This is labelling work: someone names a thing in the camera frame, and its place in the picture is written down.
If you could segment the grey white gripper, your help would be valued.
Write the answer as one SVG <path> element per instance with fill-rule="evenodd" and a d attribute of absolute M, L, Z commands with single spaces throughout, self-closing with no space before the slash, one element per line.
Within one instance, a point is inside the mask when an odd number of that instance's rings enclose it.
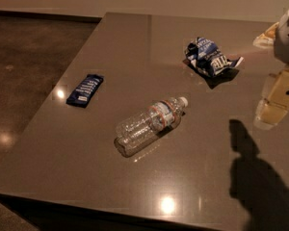
<path fill-rule="evenodd" d="M 252 43 L 255 47 L 274 47 L 275 57 L 289 64 L 289 9 L 279 23 L 271 25 Z M 271 73 L 264 84 L 254 118 L 254 125 L 263 130 L 277 126 L 289 112 L 289 65 L 278 74 Z"/>

